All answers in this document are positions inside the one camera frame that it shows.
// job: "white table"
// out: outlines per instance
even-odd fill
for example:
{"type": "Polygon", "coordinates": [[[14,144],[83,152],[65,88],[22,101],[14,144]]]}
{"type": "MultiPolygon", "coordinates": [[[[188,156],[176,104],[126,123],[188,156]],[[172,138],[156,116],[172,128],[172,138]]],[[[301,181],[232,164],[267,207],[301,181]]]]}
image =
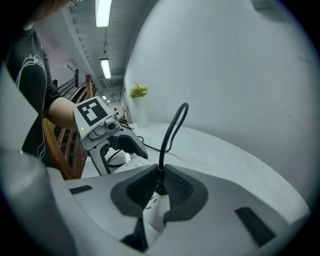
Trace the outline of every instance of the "white table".
{"type": "MultiPolygon", "coordinates": [[[[167,123],[150,123],[139,129],[136,124],[130,124],[135,134],[144,138],[144,143],[158,149],[168,126],[167,123]]],[[[147,147],[146,150],[148,160],[157,164],[159,152],[147,147]]],[[[123,155],[119,155],[119,161],[123,160],[123,155]]],[[[99,175],[90,162],[88,157],[83,178],[99,175]]],[[[181,127],[171,151],[165,154],[164,163],[237,183],[278,211],[289,223],[310,213],[300,194],[275,170],[241,148],[212,135],[181,127]]]]}

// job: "black t-shirt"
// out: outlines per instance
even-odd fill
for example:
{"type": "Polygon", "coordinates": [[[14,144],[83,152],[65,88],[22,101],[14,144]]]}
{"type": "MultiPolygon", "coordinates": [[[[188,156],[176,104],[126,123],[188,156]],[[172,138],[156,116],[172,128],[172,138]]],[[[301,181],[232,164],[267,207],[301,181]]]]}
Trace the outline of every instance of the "black t-shirt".
{"type": "Polygon", "coordinates": [[[5,62],[16,86],[38,112],[22,150],[44,161],[47,156],[43,159],[46,155],[43,115],[61,95],[52,83],[47,54],[34,28],[21,30],[12,42],[5,62]]]}

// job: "yellow flowers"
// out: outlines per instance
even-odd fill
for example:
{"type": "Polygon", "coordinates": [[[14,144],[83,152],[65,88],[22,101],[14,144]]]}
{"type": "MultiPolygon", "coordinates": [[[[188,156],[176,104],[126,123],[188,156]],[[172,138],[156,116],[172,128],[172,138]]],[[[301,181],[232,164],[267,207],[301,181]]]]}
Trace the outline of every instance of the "yellow flowers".
{"type": "Polygon", "coordinates": [[[133,99],[133,98],[136,98],[136,97],[145,97],[146,94],[148,91],[148,87],[146,87],[145,85],[143,84],[135,84],[131,87],[131,90],[130,90],[130,97],[133,99]]]}

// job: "staircase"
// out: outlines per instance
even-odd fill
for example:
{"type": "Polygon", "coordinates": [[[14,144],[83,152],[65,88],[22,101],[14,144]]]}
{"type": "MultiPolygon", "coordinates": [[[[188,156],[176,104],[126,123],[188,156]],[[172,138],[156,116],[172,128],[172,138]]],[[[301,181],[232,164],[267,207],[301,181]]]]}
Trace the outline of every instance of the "staircase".
{"type": "MultiPolygon", "coordinates": [[[[96,94],[90,76],[80,88],[75,87],[72,79],[58,88],[66,99],[78,104],[96,94]]],[[[46,118],[43,120],[45,142],[54,166],[60,170],[65,180],[81,178],[86,154],[79,140],[77,131],[53,125],[46,118]]]]}

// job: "ceiling light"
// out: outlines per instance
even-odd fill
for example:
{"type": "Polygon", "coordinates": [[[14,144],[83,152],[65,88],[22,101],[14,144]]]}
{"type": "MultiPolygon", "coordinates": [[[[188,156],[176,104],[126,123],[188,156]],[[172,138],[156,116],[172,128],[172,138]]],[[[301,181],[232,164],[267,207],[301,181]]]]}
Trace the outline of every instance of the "ceiling light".
{"type": "Polygon", "coordinates": [[[104,77],[105,78],[111,78],[111,74],[110,74],[110,68],[109,68],[109,59],[108,58],[102,58],[100,59],[101,62],[101,67],[104,73],[104,77]]]}
{"type": "Polygon", "coordinates": [[[95,25],[96,27],[109,26],[112,0],[95,0],[95,25]]]}

